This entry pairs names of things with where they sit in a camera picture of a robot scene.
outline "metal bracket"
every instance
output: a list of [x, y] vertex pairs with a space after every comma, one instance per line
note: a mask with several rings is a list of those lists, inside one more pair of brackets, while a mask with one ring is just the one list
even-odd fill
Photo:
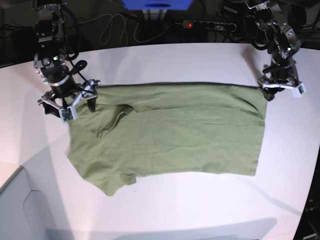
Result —
[[262, 88], [267, 89], [291, 89], [292, 94], [295, 98], [301, 98], [302, 94], [307, 92], [307, 89], [303, 82], [301, 82], [298, 86], [293, 86], [289, 84], [280, 84], [280, 83], [264, 83], [262, 84]]
[[95, 88], [96, 85], [100, 84], [99, 80], [90, 80], [89, 81], [89, 85], [84, 87], [84, 90], [81, 91], [74, 99], [71, 103], [69, 103], [67, 105], [66, 108], [64, 108], [63, 106], [58, 105], [57, 103], [55, 103], [52, 98], [48, 97], [48, 94], [45, 94], [44, 96], [41, 97], [41, 99], [38, 101], [38, 104], [43, 104], [46, 103], [47, 105], [50, 105], [52, 107], [54, 107], [55, 109], [58, 110], [59, 116], [62, 119], [62, 121], [65, 123], [68, 120], [75, 120], [77, 119], [77, 112], [76, 112], [76, 105], [80, 102], [80, 100], [82, 98], [85, 98], [87, 101], [90, 101], [90, 103], [92, 103], [93, 99], [96, 99], [98, 97], [97, 92], [95, 92], [94, 94], [88, 92], [90, 91], [93, 87]]

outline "wire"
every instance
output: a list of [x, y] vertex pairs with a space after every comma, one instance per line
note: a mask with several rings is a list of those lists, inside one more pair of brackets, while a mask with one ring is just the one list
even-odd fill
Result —
[[0, 33], [2, 31], [10, 31], [11, 33], [8, 36], [0, 36], [0, 39], [7, 39], [10, 38], [13, 32], [20, 30], [20, 29], [27, 29], [29, 27], [27, 26], [14, 26], [14, 25], [8, 25], [4, 24], [2, 27], [0, 27]]
[[264, 46], [258, 46], [256, 43], [255, 43], [255, 40], [249, 35], [249, 32], [248, 32], [248, 28], [247, 28], [247, 15], [248, 15], [248, 9], [245, 8], [244, 9], [244, 14], [243, 14], [243, 17], [242, 17], [242, 27], [243, 27], [243, 31], [244, 31], [244, 34], [245, 34], [245, 37], [247, 38], [247, 40], [249, 41], [249, 43], [257, 50], [266, 50], [269, 48], [269, 45], [270, 43], [267, 43], [266, 45]]
[[70, 95], [77, 93], [77, 92], [85, 92], [85, 93], [89, 93], [89, 94], [95, 94], [93, 91], [85, 90], [83, 87], [79, 86], [75, 89], [68, 91], [65, 95], [70, 96]]
[[135, 27], [135, 30], [134, 30], [133, 37], [134, 37], [134, 40], [135, 40], [137, 43], [140, 43], [140, 44], [148, 43], [148, 42], [150, 42], [150, 41], [152, 41], [152, 40], [155, 40], [155, 39], [159, 38], [159, 37], [162, 36], [162, 35], [166, 32], [166, 30], [169, 28], [169, 26], [167, 26], [167, 27], [164, 29], [164, 31], [161, 32], [161, 33], [159, 33], [158, 35], [156, 35], [156, 36], [154, 36], [154, 37], [152, 37], [152, 38], [150, 38], [150, 39], [148, 39], [148, 40], [140, 41], [140, 40], [138, 40], [137, 37], [136, 37], [136, 32], [137, 32], [137, 30], [138, 30], [138, 27], [139, 27], [139, 24], [137, 23], [137, 25], [136, 25], [136, 27]]
[[247, 40], [247, 38], [242, 37], [242, 38], [239, 38], [239, 39], [237, 39], [237, 40], [234, 40], [233, 42], [234, 42], [235, 44], [238, 44], [238, 43], [246, 42], [246, 40]]
[[316, 15], [315, 21], [312, 25], [312, 29], [315, 29], [317, 23], [319, 22], [319, 18], [320, 18], [320, 8], [319, 8], [318, 14]]
[[[110, 42], [112, 25], [113, 25], [113, 23], [114, 23], [114, 18], [117, 17], [117, 16], [119, 16], [119, 17], [122, 18], [123, 25], [124, 25], [124, 26], [123, 26], [123, 30], [122, 30], [121, 35], [120, 35], [119, 44], [120, 44], [120, 46], [122, 46], [122, 47], [126, 47], [126, 46], [128, 46], [128, 33], [127, 33], [127, 22], [128, 22], [128, 18], [125, 18], [123, 15], [121, 15], [121, 14], [119, 14], [119, 13], [116, 14], [116, 15], [111, 15], [111, 14], [108, 14], [108, 13], [107, 13], [107, 14], [98, 16], [98, 17], [96, 17], [96, 18], [94, 18], [94, 19], [91, 19], [91, 20], [89, 20], [89, 21], [80, 22], [79, 24], [80, 24], [80, 25], [89, 24], [89, 23], [92, 23], [92, 22], [94, 22], [94, 21], [96, 21], [96, 20], [98, 20], [98, 19], [101, 19], [101, 18], [103, 18], [103, 17], [110, 17], [110, 20], [108, 21], [107, 25], [106, 25], [105, 28], [102, 30], [102, 32], [101, 32], [101, 34], [100, 34], [100, 36], [99, 36], [99, 44], [100, 44], [101, 46], [106, 46], [106, 45], [108, 45], [109, 42]], [[105, 34], [106, 34], [106, 32], [107, 32], [108, 29], [109, 29], [108, 37], [107, 37], [106, 41], [103, 41], [103, 38], [104, 38], [104, 36], [105, 36]]]
[[205, 6], [203, 0], [198, 0], [198, 1], [200, 2], [201, 6], [202, 6], [202, 15], [201, 15], [201, 17], [198, 19], [198, 21], [200, 21], [200, 20], [202, 20], [202, 19], [205, 17], [206, 12], [207, 12], [207, 9], [206, 9], [206, 6]]
[[[128, 23], [128, 19], [134, 19], [134, 20], [137, 21], [136, 27], [135, 27], [134, 33], [133, 33], [133, 38], [134, 38], [134, 40], [135, 40], [137, 43], [140, 43], [140, 44], [148, 43], [148, 42], [150, 42], [150, 41], [152, 41], [152, 40], [155, 40], [155, 39], [159, 38], [159, 37], [162, 36], [162, 35], [166, 32], [166, 30], [169, 28], [169, 27], [165, 28], [164, 31], [162, 31], [161, 33], [159, 33], [158, 35], [155, 35], [154, 37], [152, 37], [152, 38], [150, 38], [150, 39], [147, 39], [147, 40], [138, 40], [138, 39], [137, 39], [137, 30], [138, 30], [138, 28], [139, 28], [139, 22], [138, 22], [139, 18], [138, 18], [136, 15], [129, 15], [129, 14], [126, 14], [126, 13], [121, 13], [121, 14], [118, 13], [118, 14], [115, 14], [115, 15], [111, 15], [111, 14], [107, 13], [107, 14], [103, 14], [103, 15], [101, 15], [101, 16], [97, 16], [97, 17], [95, 17], [95, 18], [93, 18], [93, 19], [91, 19], [91, 20], [88, 20], [88, 21], [79, 22], [79, 24], [80, 24], [80, 25], [85, 25], [85, 24], [92, 23], [92, 22], [94, 22], [94, 21], [96, 21], [96, 20], [99, 20], [99, 19], [101, 19], [101, 18], [109, 17], [109, 18], [110, 18], [109, 21], [107, 22], [105, 28], [102, 30], [102, 32], [101, 32], [101, 34], [100, 34], [100, 36], [99, 36], [99, 44], [100, 44], [101, 46], [106, 46], [106, 45], [108, 45], [109, 42], [110, 42], [111, 33], [112, 33], [112, 25], [113, 25], [113, 22], [114, 22], [114, 18], [117, 17], [117, 16], [121, 17], [121, 19], [122, 19], [122, 21], [123, 21], [123, 30], [122, 30], [122, 32], [121, 32], [120, 39], [119, 39], [119, 44], [120, 44], [120, 46], [122, 46], [122, 47], [127, 47], [127, 46], [128, 46], [128, 33], [127, 33], [127, 23]], [[103, 41], [103, 38], [104, 38], [104, 36], [106, 35], [107, 31], [108, 31], [108, 37], [107, 37], [106, 41]]]
[[227, 40], [227, 37], [228, 37], [228, 34], [226, 33], [225, 36], [224, 36], [224, 39], [222, 41], [223, 43]]
[[13, 18], [10, 20], [9, 25], [10, 25], [11, 23], [13, 23], [13, 24], [15, 24], [15, 25], [17, 25], [17, 26], [19, 26], [19, 27], [24, 27], [24, 26], [22, 26], [21, 24], [16, 23], [16, 21], [15, 21]]
[[80, 63], [80, 61], [77, 62], [76, 65], [72, 62], [72, 60], [70, 60], [69, 62], [71, 63], [71, 65], [72, 65], [72, 67], [73, 67], [73, 69], [72, 69], [71, 71], [75, 70], [75, 73], [79, 74], [79, 76], [80, 76], [87, 84], [90, 84], [89, 81], [80, 73], [81, 70], [80, 70], [79, 67], [77, 66], [77, 65]]
[[223, 18], [225, 21], [227, 21], [228, 23], [230, 23], [231, 17], [230, 16], [226, 16], [224, 15], [222, 12], [216, 12], [215, 13], [216, 16]]
[[[79, 27], [78, 19], [74, 15], [74, 13], [68, 7], [66, 7], [65, 5], [61, 8], [61, 10], [65, 11], [69, 15], [69, 17], [72, 18], [73, 27], [75, 28], [75, 31], [76, 31], [76, 34], [77, 34], [77, 37], [78, 37], [77, 50], [74, 52], [73, 56], [70, 56], [70, 53], [68, 53], [68, 52], [66, 53], [66, 55], [67, 55], [66, 60], [67, 61], [72, 61], [72, 60], [75, 60], [79, 56], [82, 32], [81, 32], [80, 27]], [[66, 45], [68, 46], [67, 39], [65, 37], [66, 36], [65, 24], [63, 24], [63, 31], [64, 31], [64, 34], [63, 34], [64, 41], [65, 41]]]

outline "white table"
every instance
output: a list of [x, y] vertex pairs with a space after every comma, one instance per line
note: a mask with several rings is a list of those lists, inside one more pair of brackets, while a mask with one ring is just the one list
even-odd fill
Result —
[[[44, 115], [48, 90], [28, 62], [0, 69], [1, 161], [23, 165], [47, 196], [70, 240], [200, 240], [219, 236], [291, 240], [299, 224], [320, 146], [320, 51], [294, 57], [307, 93], [278, 93], [267, 106], [256, 176], [175, 173], [138, 178], [107, 197], [77, 174], [66, 154], [68, 126]], [[218, 82], [256, 85], [266, 51], [246, 44], [191, 43], [81, 53], [83, 74], [102, 84]]]

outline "t-shirt sleeve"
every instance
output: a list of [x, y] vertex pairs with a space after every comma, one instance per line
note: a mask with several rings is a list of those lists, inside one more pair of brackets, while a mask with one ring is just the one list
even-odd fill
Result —
[[96, 155], [99, 153], [101, 140], [86, 126], [73, 120], [69, 122], [69, 128], [71, 140], [68, 158], [84, 180], [101, 189], [107, 196], [112, 196], [124, 185], [136, 182], [136, 177], [133, 175], [108, 172], [104, 168], [104, 164]]

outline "blue box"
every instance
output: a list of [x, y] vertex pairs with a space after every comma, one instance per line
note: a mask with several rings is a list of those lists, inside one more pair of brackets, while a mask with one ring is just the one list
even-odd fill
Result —
[[187, 10], [192, 1], [193, 0], [122, 0], [123, 6], [129, 10]]

